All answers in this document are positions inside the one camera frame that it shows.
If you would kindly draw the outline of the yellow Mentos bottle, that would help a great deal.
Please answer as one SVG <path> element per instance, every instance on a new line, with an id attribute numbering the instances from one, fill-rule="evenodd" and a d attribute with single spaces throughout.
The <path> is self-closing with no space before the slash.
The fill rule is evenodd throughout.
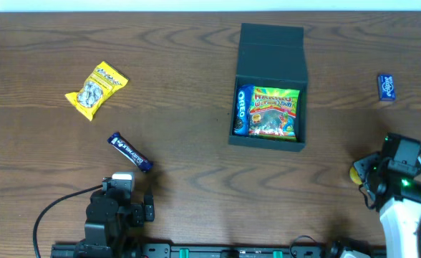
<path id="1" fill-rule="evenodd" d="M 362 180 L 359 177 L 358 171 L 354 166 L 349 169 L 349 177 L 351 178 L 352 182 L 357 185 L 362 185 Z"/>

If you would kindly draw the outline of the Haribo worms candy bag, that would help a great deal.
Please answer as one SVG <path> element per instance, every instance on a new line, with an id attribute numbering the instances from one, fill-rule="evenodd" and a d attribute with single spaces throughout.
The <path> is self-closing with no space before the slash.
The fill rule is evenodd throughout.
<path id="1" fill-rule="evenodd" d="M 255 86 L 248 110 L 248 134 L 296 141 L 294 126 L 299 95 L 299 90 Z"/>

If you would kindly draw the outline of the dark green box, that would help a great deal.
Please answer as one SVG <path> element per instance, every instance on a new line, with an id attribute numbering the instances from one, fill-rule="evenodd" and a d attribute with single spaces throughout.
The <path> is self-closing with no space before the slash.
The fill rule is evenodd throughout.
<path id="1" fill-rule="evenodd" d="M 299 90 L 296 141 L 233 134 L 236 92 L 243 85 Z M 265 24 L 241 25 L 233 107 L 228 142 L 254 148 L 299 152 L 306 145 L 308 71 L 304 54 L 304 29 Z"/>

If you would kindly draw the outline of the blue Oreo cookie pack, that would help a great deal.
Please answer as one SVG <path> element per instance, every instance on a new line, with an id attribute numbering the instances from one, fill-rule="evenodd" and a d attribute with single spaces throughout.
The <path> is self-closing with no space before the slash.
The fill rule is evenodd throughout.
<path id="1" fill-rule="evenodd" d="M 236 92 L 236 104 L 233 119 L 233 134 L 248 136 L 249 109 L 254 85 L 243 85 Z"/>

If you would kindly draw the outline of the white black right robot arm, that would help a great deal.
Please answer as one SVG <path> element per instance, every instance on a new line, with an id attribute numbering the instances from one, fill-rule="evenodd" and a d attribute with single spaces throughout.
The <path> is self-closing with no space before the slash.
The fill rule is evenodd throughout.
<path id="1" fill-rule="evenodd" d="M 421 257 L 421 142 L 388 133 L 382 149 L 349 169 L 369 210 L 379 214 L 385 250 L 366 242 L 340 239 L 325 257 Z"/>

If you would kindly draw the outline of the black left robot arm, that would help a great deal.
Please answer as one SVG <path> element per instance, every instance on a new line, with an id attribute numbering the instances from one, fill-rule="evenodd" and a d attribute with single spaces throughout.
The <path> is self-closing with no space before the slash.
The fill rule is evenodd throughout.
<path id="1" fill-rule="evenodd" d="M 105 178 L 102 188 L 90 196 L 84 224 L 85 238 L 73 250 L 73 257 L 142 257 L 142 248 L 130 235 L 155 219 L 152 189 L 143 201 L 133 203 L 132 179 Z"/>

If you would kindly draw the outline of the blue Dairy Milk chocolate bar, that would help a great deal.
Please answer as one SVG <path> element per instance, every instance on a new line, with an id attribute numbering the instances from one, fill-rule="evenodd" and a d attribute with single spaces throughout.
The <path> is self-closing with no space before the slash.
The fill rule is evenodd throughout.
<path id="1" fill-rule="evenodd" d="M 107 142 L 134 163 L 142 172 L 147 173 L 152 169 L 153 163 L 125 140 L 119 132 L 113 133 L 107 139 Z"/>

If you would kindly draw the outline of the small blue candy box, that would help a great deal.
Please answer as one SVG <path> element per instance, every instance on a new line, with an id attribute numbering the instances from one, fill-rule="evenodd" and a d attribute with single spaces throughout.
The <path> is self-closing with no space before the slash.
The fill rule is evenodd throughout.
<path id="1" fill-rule="evenodd" d="M 392 75 L 378 75 L 378 93 L 380 101 L 395 101 L 396 92 Z"/>

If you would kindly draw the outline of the yellow snack bag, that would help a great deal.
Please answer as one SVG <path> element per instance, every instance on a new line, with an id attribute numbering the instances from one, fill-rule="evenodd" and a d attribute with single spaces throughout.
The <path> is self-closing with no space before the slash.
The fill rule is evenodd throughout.
<path id="1" fill-rule="evenodd" d="M 80 91 L 67 93 L 65 97 L 86 119 L 92 121 L 100 106 L 128 82 L 128 77 L 103 61 L 93 69 Z"/>

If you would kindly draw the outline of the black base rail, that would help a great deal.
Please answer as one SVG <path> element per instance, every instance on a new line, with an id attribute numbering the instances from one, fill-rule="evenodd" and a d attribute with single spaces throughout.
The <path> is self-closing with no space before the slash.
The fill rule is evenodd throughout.
<path id="1" fill-rule="evenodd" d="M 373 249 L 369 254 L 357 257 L 387 257 L 384 249 Z M 145 258 L 274 258 L 274 257 L 327 257 L 325 248 L 313 246 L 288 247 L 205 247 L 180 246 L 169 244 L 144 244 L 132 251 L 122 254 L 110 254 L 99 247 L 84 247 L 84 245 L 55 244 L 51 248 L 50 257 L 145 257 Z"/>

